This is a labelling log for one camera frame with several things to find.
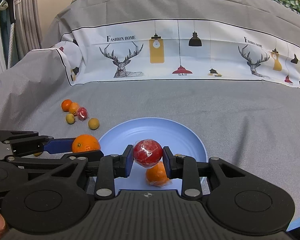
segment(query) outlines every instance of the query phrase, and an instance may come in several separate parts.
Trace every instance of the gray fabric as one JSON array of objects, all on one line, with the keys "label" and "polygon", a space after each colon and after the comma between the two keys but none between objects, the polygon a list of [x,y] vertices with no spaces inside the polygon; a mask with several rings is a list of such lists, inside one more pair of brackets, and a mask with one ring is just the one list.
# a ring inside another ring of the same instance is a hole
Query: gray fabric
[{"label": "gray fabric", "polygon": [[[270,0],[78,0],[61,12],[45,39],[62,33],[149,18],[208,18],[261,30],[300,46],[300,16]],[[70,98],[100,120],[65,122]],[[300,217],[300,89],[259,81],[129,81],[71,87],[56,50],[31,51],[0,74],[0,129],[100,138],[138,117],[163,117],[192,129],[208,156],[219,156],[285,189]],[[40,157],[56,157],[43,153]]]},{"label": "gray fabric", "polygon": [[77,0],[56,16],[42,46],[53,46],[79,27],[153,18],[217,20],[300,46],[300,16],[272,0]]},{"label": "gray fabric", "polygon": [[[70,87],[56,50],[31,51],[0,75],[0,129],[55,138],[100,138],[139,117],[163,117],[192,129],[208,157],[219,156],[285,189],[300,217],[300,89],[259,81],[130,81]],[[70,98],[100,120],[65,122]]]}]

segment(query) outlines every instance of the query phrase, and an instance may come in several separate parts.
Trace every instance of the plastic wrap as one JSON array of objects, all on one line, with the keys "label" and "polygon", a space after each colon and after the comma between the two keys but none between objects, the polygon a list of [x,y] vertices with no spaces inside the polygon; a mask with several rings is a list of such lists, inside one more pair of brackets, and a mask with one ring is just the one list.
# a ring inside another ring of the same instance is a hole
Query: plastic wrap
[{"label": "plastic wrap", "polygon": [[157,187],[164,187],[172,184],[172,181],[167,177],[163,162],[159,162],[152,168],[146,170],[146,182],[149,185]]},{"label": "plastic wrap", "polygon": [[84,107],[79,107],[77,110],[79,120],[83,121],[88,118],[88,111]]},{"label": "plastic wrap", "polygon": [[133,158],[136,163],[149,169],[161,160],[162,147],[151,139],[139,141],[133,148]]}]

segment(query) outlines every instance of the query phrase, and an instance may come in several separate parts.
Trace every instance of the gray curtain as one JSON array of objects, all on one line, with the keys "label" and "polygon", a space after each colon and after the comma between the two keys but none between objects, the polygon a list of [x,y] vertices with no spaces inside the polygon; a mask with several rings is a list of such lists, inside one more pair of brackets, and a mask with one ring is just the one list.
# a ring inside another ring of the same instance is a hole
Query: gray curtain
[{"label": "gray curtain", "polygon": [[37,0],[21,0],[15,7],[15,38],[19,59],[32,49],[41,48],[41,28]]}]

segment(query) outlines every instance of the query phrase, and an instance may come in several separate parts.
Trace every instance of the red fruit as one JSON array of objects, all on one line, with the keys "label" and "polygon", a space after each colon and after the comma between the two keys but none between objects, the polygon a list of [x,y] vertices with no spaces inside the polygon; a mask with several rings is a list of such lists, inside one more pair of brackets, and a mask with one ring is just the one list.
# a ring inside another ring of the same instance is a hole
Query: red fruit
[{"label": "red fruit", "polygon": [[133,148],[133,158],[141,166],[151,168],[161,160],[162,147],[154,140],[142,140]]},{"label": "red fruit", "polygon": [[79,107],[77,110],[78,118],[83,121],[84,119],[88,118],[88,111],[84,107]]}]

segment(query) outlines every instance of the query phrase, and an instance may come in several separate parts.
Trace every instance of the orange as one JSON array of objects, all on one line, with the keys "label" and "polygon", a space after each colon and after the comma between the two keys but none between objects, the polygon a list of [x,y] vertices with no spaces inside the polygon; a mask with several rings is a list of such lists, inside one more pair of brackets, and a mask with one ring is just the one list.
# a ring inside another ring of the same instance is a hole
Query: orange
[{"label": "orange", "polygon": [[79,135],[72,143],[73,153],[100,150],[100,148],[99,141],[89,134]]},{"label": "orange", "polygon": [[169,182],[163,162],[158,162],[155,166],[146,171],[146,180],[148,184],[157,187],[163,187]]},{"label": "orange", "polygon": [[69,111],[69,107],[72,104],[72,101],[70,99],[66,99],[62,102],[61,104],[61,108],[64,112],[68,112]]},{"label": "orange", "polygon": [[70,106],[69,106],[69,113],[73,114],[73,115],[77,115],[77,110],[80,108],[79,104],[76,102],[73,102]]}]

